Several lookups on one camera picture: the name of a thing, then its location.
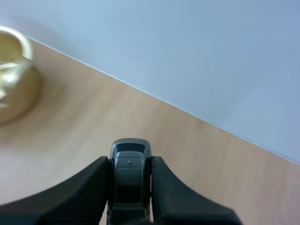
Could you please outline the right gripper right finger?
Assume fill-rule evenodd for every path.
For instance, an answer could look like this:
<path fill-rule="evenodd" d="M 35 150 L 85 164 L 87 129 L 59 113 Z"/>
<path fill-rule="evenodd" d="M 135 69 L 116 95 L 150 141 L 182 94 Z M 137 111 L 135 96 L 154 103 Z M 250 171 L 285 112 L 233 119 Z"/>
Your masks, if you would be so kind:
<path fill-rule="evenodd" d="M 189 188 L 162 157 L 151 158 L 151 191 L 157 225 L 241 225 L 237 214 Z"/>

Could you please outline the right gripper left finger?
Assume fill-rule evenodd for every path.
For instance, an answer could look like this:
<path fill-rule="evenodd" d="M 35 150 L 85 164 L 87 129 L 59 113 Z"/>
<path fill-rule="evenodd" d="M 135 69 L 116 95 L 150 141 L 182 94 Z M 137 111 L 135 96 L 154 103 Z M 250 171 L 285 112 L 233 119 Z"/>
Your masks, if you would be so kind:
<path fill-rule="evenodd" d="M 97 225 L 108 199 L 109 160 L 100 157 L 66 181 L 0 207 L 2 225 Z"/>

